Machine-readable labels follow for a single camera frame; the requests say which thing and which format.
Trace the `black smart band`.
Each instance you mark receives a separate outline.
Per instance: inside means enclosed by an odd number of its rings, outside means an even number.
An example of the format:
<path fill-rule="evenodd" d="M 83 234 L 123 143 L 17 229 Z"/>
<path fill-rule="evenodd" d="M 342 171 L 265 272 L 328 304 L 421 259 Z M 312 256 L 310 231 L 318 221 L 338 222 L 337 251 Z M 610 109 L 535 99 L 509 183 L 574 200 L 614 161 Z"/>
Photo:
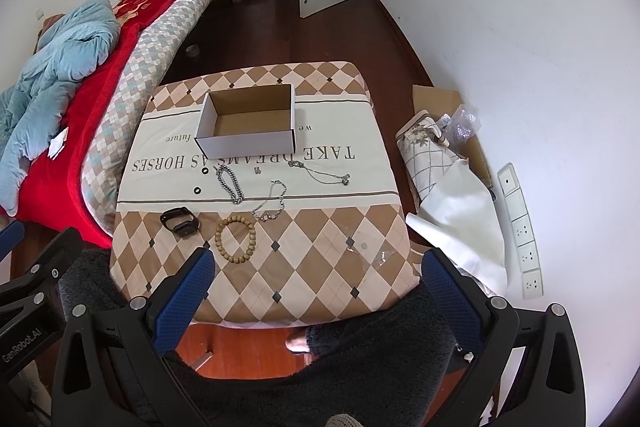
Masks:
<path fill-rule="evenodd" d="M 164 211 L 160 215 L 163 227 L 180 239 L 195 234 L 200 229 L 200 221 L 186 207 L 176 207 Z"/>

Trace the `white power strip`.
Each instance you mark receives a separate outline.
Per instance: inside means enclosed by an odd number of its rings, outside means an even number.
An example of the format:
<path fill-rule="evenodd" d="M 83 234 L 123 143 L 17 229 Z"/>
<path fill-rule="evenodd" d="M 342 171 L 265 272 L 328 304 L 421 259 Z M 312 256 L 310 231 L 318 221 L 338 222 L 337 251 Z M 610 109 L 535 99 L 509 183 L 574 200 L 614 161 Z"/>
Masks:
<path fill-rule="evenodd" d="M 521 271 L 523 298 L 541 298 L 544 295 L 544 282 L 533 225 L 518 175 L 510 162 L 498 172 L 498 181 L 514 239 L 515 258 Z"/>

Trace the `dark fuzzy trousers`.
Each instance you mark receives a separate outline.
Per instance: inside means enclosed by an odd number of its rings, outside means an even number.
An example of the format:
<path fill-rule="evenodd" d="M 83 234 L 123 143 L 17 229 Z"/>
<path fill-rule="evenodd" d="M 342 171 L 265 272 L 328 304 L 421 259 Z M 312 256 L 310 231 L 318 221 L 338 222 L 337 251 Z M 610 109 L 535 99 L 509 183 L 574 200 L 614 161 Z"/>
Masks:
<path fill-rule="evenodd" d="M 209 379 L 174 351 L 165 357 L 211 426 L 419 426 L 446 373 L 454 334 L 424 285 L 390 308 L 302 334 L 314 361 L 288 377 Z"/>

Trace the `white plastic bag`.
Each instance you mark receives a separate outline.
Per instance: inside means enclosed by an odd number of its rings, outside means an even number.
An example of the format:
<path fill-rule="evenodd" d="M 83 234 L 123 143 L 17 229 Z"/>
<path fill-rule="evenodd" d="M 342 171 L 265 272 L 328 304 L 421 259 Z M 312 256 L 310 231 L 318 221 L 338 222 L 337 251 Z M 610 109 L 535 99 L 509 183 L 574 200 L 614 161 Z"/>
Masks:
<path fill-rule="evenodd" d="M 488 296 L 508 287 L 504 239 L 488 188 L 458 160 L 435 183 L 406 225 L 440 249 Z"/>

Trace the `red blanket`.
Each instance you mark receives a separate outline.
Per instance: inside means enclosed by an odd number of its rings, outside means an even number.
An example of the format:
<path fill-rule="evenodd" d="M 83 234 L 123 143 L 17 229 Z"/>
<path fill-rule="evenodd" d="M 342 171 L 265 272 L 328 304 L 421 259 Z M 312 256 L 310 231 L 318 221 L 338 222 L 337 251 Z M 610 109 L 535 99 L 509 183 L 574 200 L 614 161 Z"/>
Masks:
<path fill-rule="evenodd" d="M 1 210 L 112 243 L 115 191 L 151 93 L 212 0 L 87 0 L 1 95 Z"/>

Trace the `floral checkered cloth bag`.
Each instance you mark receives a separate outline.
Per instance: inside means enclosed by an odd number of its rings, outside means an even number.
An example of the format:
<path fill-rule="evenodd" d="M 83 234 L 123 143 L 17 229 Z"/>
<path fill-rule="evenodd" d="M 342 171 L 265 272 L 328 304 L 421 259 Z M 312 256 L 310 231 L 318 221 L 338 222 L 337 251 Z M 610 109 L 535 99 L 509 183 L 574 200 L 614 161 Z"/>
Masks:
<path fill-rule="evenodd" d="M 418 202 L 461 159 L 450 150 L 444 132 L 426 110 L 420 110 L 396 133 L 396 144 Z"/>

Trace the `white paper card on bed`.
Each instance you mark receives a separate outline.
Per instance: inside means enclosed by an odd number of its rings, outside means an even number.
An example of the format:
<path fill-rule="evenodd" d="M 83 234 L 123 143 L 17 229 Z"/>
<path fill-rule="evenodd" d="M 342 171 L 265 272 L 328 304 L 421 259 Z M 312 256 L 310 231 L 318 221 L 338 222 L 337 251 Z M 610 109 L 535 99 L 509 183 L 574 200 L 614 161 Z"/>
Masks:
<path fill-rule="evenodd" d="M 58 157 L 58 154 L 64 150 L 65 143 L 68 137 L 68 128 L 65 127 L 62 131 L 58 132 L 57 135 L 51 140 L 48 148 L 48 157 L 50 159 L 55 159 Z"/>

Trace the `diamond pattern tablecloth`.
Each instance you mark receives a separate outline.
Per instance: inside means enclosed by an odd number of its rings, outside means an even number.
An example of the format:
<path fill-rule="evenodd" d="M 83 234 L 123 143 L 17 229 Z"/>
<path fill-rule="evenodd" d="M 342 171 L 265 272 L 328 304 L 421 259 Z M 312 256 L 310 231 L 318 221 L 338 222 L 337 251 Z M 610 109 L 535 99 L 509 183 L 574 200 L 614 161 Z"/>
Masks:
<path fill-rule="evenodd" d="M 270 84 L 295 91 L 296 152 L 209 160 L 195 143 L 212 91 Z M 189 208 L 200 229 L 160 223 Z M 349 62 L 217 72 L 158 87 L 120 182 L 110 269 L 147 296 L 198 247 L 217 273 L 200 322 L 269 329 L 390 307 L 419 280 L 399 191 L 366 83 Z"/>

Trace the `clear crinkled plastic wrap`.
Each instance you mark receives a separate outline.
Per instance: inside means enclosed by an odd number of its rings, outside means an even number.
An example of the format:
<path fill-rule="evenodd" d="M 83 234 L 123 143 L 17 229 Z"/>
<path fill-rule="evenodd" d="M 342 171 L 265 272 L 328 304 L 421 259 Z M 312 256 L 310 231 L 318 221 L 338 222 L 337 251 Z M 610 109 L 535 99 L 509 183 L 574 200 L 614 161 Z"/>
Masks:
<path fill-rule="evenodd" d="M 480 127 L 477 109 L 472 104 L 460 104 L 446 124 L 445 135 L 451 144 L 465 144 L 477 135 Z"/>

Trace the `bed with checkered mattress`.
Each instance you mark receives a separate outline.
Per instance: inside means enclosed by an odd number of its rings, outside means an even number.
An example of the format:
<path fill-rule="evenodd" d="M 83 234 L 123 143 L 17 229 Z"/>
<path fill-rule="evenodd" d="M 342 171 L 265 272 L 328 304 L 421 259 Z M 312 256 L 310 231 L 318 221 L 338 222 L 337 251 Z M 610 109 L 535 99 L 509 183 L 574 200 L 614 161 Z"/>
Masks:
<path fill-rule="evenodd" d="M 116 12 L 126 23 L 118 46 L 70 102 L 64 150 L 30 167 L 17 219 L 55 231 L 74 227 L 100 246 L 111 242 L 119 183 L 145 107 L 210 2 L 120 2 Z"/>

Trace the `open white cardboard box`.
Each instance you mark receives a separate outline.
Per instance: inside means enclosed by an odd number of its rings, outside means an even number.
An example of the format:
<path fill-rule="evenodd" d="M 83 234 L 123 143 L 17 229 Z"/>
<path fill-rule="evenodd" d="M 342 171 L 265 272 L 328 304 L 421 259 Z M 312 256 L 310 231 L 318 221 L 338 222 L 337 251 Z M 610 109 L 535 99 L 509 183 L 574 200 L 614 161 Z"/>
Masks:
<path fill-rule="evenodd" d="M 211 160 L 294 154 L 294 88 L 276 83 L 209 92 L 194 140 Z"/>

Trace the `light blue quilt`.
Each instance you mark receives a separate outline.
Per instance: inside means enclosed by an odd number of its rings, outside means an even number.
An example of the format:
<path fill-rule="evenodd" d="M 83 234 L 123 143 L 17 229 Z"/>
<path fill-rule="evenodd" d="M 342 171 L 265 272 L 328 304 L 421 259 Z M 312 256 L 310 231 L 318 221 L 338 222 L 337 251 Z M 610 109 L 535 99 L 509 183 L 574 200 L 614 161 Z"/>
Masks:
<path fill-rule="evenodd" d="M 118 43 L 120 23 L 108 0 L 87 0 L 39 39 L 14 86 L 1 93 L 1 208 L 17 215 L 30 164 L 48 149 L 82 80 Z"/>

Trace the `flat brown cardboard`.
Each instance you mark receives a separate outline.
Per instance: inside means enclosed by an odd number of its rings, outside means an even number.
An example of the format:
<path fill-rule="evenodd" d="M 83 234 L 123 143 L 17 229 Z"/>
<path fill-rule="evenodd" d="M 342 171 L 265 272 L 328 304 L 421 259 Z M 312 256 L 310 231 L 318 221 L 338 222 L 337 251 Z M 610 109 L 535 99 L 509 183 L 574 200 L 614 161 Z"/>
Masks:
<path fill-rule="evenodd" d="M 425 110 L 444 132 L 451 150 L 465 157 L 480 181 L 491 188 L 491 175 L 477 139 L 480 130 L 477 110 L 471 104 L 463 103 L 458 91 L 417 84 L 412 87 L 412 101 L 414 111 Z"/>

